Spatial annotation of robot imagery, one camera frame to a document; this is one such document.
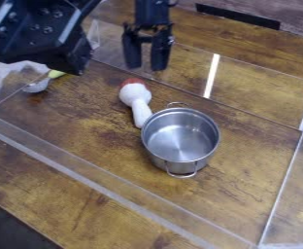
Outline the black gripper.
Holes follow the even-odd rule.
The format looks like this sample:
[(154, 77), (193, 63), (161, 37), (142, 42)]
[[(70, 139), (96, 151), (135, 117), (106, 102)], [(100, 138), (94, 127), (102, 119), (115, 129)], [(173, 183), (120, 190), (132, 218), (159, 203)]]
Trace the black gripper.
[[(123, 52), (126, 67), (140, 66), (140, 42), (151, 41), (150, 63), (152, 71), (167, 68), (173, 37), (169, 8), (176, 3), (171, 0), (134, 0), (134, 23), (123, 23)], [(151, 38), (138, 36), (140, 30), (151, 30)]]

